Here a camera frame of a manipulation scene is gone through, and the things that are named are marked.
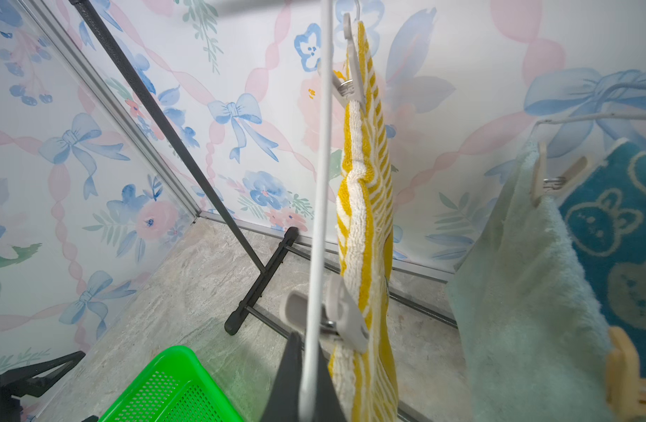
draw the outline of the green plastic basket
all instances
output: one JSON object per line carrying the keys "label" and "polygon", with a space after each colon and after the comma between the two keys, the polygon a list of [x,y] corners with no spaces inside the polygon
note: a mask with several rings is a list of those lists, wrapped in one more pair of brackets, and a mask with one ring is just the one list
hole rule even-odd
{"label": "green plastic basket", "polygon": [[243,422],[194,352],[159,353],[99,422]]}

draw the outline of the floral wallpaper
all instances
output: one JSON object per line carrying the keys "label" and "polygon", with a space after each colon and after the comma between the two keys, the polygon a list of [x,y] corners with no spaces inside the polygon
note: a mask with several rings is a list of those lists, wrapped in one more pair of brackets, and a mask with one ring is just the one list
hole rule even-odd
{"label": "floral wallpaper", "polygon": [[[88,351],[191,222],[32,20],[0,0],[0,373]],[[42,402],[24,399],[24,419]]]}
{"label": "floral wallpaper", "polygon": [[[213,212],[79,15],[64,0],[44,1],[201,208]],[[93,4],[234,217],[310,229],[319,4]],[[452,272],[538,119],[646,113],[646,1],[361,0],[360,7],[390,139],[395,258]],[[344,72],[343,15],[356,10],[353,0],[334,8],[335,70]],[[344,140],[344,110],[333,108],[331,202]],[[646,149],[640,121],[541,126],[536,135],[549,145],[555,175],[583,154],[604,156],[622,136]],[[335,242],[335,207],[328,208],[327,237]]]}

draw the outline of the marble floor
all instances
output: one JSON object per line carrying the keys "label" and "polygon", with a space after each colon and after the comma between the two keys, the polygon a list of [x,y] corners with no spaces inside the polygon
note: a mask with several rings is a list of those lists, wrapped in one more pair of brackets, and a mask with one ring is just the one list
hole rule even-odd
{"label": "marble floor", "polygon": [[[245,232],[263,262],[278,239]],[[309,261],[290,253],[258,305],[278,314],[281,297],[307,290]],[[57,386],[38,422],[102,415],[169,346],[190,347],[246,421],[259,421],[285,339],[249,315],[235,336],[223,325],[258,275],[226,225],[198,219],[120,319]],[[391,285],[448,310],[445,285],[394,271]],[[388,329],[401,401],[423,421],[472,420],[459,333],[394,300]]]}

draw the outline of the wooden clothespin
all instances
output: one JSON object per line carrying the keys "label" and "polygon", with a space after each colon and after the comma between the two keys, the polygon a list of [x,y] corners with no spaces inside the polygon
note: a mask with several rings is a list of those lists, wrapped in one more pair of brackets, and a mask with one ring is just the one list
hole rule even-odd
{"label": "wooden clothespin", "polygon": [[639,354],[620,327],[609,327],[614,345],[606,357],[606,403],[620,422],[646,416],[646,379],[639,377]]}
{"label": "wooden clothespin", "polygon": [[538,144],[538,160],[534,165],[534,182],[531,185],[531,203],[538,207],[544,195],[556,196],[574,186],[588,169],[588,158],[582,156],[572,166],[557,178],[547,178],[548,152],[546,144]]}

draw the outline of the gray clothespin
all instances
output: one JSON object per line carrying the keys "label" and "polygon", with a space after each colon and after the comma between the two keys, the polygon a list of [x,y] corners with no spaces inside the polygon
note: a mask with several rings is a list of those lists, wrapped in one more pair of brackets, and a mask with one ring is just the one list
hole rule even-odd
{"label": "gray clothespin", "polygon": [[361,104],[361,110],[365,109],[365,95],[363,94],[363,79],[361,78],[360,65],[358,63],[358,53],[353,43],[351,33],[351,16],[344,14],[344,38],[347,40],[347,55],[349,56],[349,72],[351,79],[341,81],[335,74],[332,74],[332,95],[337,101],[346,107],[349,100],[356,100]]}
{"label": "gray clothespin", "polygon": [[[307,326],[307,303],[304,293],[291,291],[281,302],[281,319],[293,328],[304,330]],[[344,279],[337,274],[328,282],[325,306],[321,308],[320,333],[327,338],[341,339],[358,352],[368,350],[368,326],[344,285]]]}

